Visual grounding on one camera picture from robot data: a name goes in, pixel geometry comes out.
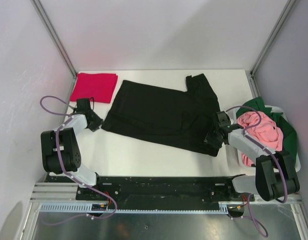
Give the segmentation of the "black t shirt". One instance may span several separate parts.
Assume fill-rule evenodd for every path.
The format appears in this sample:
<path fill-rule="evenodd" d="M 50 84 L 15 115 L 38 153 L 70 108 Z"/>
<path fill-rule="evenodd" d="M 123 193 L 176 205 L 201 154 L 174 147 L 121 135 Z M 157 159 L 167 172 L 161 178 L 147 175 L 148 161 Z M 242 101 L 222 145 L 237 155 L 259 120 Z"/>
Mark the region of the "black t shirt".
<path fill-rule="evenodd" d="M 102 129 L 142 141 L 215 157 L 206 143 L 218 97 L 204 74 L 187 76 L 186 91 L 124 80 Z"/>

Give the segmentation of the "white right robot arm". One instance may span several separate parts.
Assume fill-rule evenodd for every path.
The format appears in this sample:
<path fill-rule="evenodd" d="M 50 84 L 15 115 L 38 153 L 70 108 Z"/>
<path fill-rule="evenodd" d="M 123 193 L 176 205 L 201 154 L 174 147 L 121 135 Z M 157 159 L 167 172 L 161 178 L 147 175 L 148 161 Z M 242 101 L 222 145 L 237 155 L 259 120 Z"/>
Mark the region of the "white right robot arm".
<path fill-rule="evenodd" d="M 255 165 L 255 176 L 236 175 L 230 178 L 231 184 L 224 188 L 225 196 L 235 201 L 242 193 L 257 194 L 265 201 L 276 200 L 285 203 L 289 194 L 299 191 L 300 185 L 293 160 L 287 151 L 275 151 L 248 133 L 250 128 L 261 124 L 258 122 L 248 127 L 231 123 L 225 111 L 219 111 L 212 117 L 211 130 L 204 142 L 216 148 L 229 145 L 244 153 Z"/>

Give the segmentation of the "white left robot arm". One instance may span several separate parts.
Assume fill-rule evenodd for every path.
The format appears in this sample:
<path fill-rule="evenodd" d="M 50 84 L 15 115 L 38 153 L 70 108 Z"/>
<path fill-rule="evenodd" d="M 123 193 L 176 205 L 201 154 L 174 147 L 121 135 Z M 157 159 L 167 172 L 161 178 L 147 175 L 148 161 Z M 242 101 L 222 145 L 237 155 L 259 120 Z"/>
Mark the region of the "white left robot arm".
<path fill-rule="evenodd" d="M 95 132 L 100 129 L 103 119 L 94 112 L 95 100 L 79 98 L 75 106 L 66 104 L 72 111 L 58 113 L 47 109 L 43 101 L 46 99 L 60 100 L 56 96 L 47 95 L 41 98 L 40 105 L 46 112 L 63 116 L 61 125 L 53 130 L 41 133 L 41 150 L 43 168 L 48 173 L 66 176 L 83 188 L 87 188 L 87 195 L 94 200 L 104 194 L 104 187 L 97 183 L 98 174 L 82 163 L 77 136 L 84 130 Z"/>

